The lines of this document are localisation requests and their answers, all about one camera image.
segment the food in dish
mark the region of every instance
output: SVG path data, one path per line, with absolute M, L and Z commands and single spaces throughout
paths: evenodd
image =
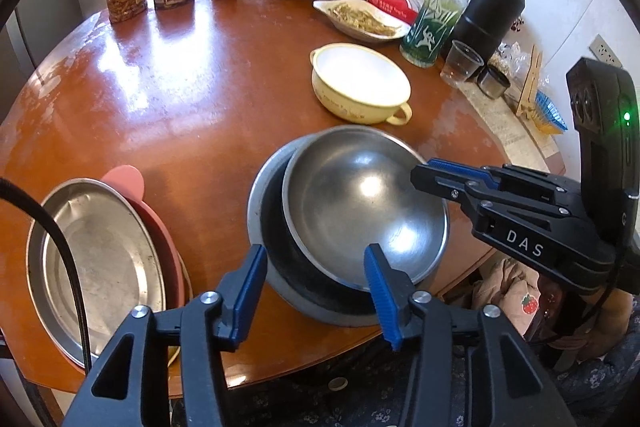
M 343 24 L 374 35 L 393 37 L 398 31 L 398 28 L 386 26 L 369 12 L 355 9 L 347 3 L 338 4 L 330 8 L 329 13 Z

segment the black cable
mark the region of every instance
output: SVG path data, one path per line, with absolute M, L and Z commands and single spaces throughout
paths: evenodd
M 84 311 L 84 301 L 82 300 L 82 288 L 78 279 L 76 263 L 71 255 L 71 249 L 66 242 L 65 236 L 60 230 L 53 217 L 30 195 L 9 180 L 0 178 L 0 199 L 8 201 L 25 214 L 33 217 L 43 229 L 51 236 L 54 244 L 60 252 L 62 262 L 65 265 L 66 275 L 69 277 L 71 294 L 74 298 L 76 313 L 78 314 L 78 327 L 80 328 L 80 343 L 82 345 L 82 359 L 84 360 L 84 373 L 87 375 L 91 370 L 91 344 L 89 343 L 89 328 L 86 323 L 86 312 Z

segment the clear plastic cup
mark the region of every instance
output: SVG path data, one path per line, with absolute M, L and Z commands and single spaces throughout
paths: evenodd
M 449 86 L 457 87 L 460 82 L 468 80 L 482 66 L 484 66 L 484 60 L 480 55 L 464 42 L 453 41 L 440 77 Z

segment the small metal cup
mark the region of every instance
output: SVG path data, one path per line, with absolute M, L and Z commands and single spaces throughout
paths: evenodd
M 511 83 L 506 75 L 490 64 L 478 74 L 478 87 L 492 100 L 497 100 L 504 95 L 510 86 Z

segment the round wooden table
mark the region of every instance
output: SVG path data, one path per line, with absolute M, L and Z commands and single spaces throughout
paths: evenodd
M 309 53 L 350 39 L 311 0 L 196 0 L 111 26 L 105 12 L 44 60 L 0 127 L 0 175 L 37 200 L 76 177 L 132 164 L 146 202 L 169 228 L 194 285 L 213 289 L 248 247 L 246 202 L 265 160 L 308 133 L 344 124 L 316 100 Z M 464 96 L 435 68 L 412 66 L 398 42 L 376 49 L 412 85 L 414 117 L 379 127 L 414 147 L 480 166 L 506 158 Z M 489 251 L 450 206 L 449 246 L 431 290 L 441 291 Z M 82 372 L 54 346 L 25 273 L 30 220 L 0 201 L 0 327 L 24 376 L 74 392 Z M 364 343 L 377 328 L 338 328 L 291 308 L 265 285 L 248 340 L 223 356 L 229 385 L 278 377 Z M 181 393 L 180 367 L 170 394 Z

